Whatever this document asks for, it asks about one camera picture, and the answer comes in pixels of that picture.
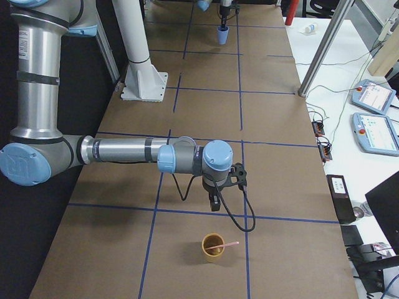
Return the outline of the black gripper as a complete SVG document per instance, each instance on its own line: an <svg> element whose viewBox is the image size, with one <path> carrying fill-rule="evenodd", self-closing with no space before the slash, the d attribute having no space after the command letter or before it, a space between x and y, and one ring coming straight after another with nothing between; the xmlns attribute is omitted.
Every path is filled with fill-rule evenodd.
<svg viewBox="0 0 399 299"><path fill-rule="evenodd" d="M211 191L208 193L209 195L209 202L210 202L210 207L213 212L219 211L221 207L221 200L219 198L219 195L216 191Z"/></svg>
<svg viewBox="0 0 399 299"><path fill-rule="evenodd" d="M221 17L221 31L226 31L227 30L227 18L230 13L230 8L228 6L220 5L219 6L219 14Z"/></svg>

